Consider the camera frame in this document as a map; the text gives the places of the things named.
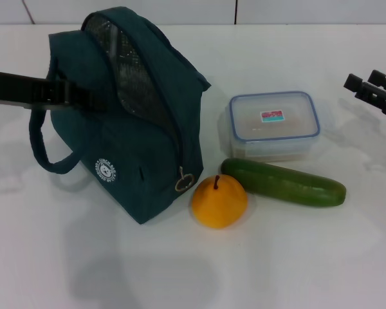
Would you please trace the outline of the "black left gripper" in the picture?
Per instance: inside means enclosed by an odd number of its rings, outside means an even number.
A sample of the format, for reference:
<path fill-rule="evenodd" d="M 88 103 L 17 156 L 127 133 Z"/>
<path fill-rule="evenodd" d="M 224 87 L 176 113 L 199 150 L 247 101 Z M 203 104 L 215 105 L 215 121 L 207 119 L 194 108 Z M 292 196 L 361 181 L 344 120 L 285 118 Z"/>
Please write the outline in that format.
<path fill-rule="evenodd" d="M 105 112 L 107 105 L 90 90 L 63 80 L 52 81 L 0 72 L 0 104 L 26 109 L 62 109 L 66 106 Z"/>

